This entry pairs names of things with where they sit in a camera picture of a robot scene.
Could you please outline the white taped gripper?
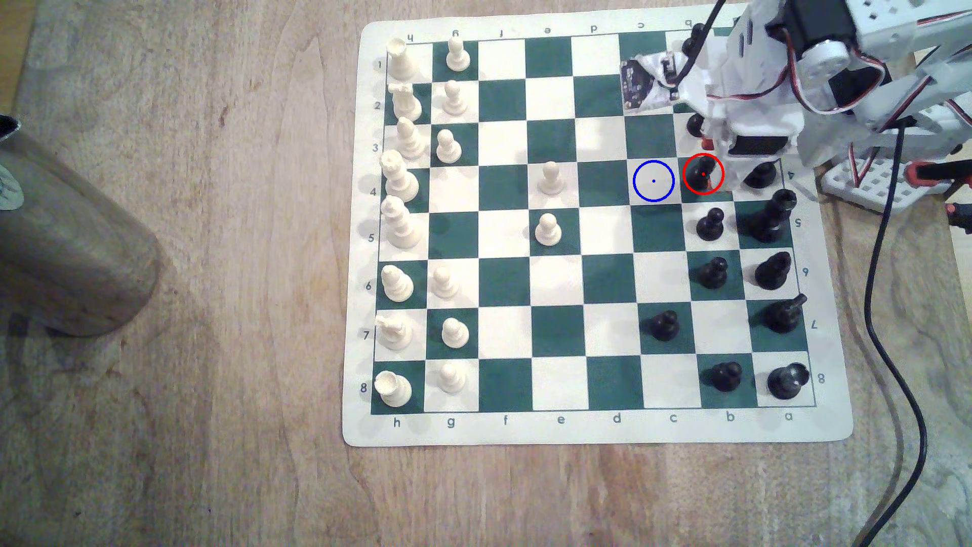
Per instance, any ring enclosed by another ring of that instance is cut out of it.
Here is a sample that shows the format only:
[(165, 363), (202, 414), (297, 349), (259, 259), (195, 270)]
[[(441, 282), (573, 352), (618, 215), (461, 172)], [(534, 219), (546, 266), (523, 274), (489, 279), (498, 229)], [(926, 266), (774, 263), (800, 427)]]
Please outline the white taped gripper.
[(782, 1), (751, 2), (729, 36), (706, 40), (679, 84), (679, 97), (704, 118), (703, 151), (722, 158), (777, 157), (802, 131), (786, 45), (766, 30), (782, 6)]

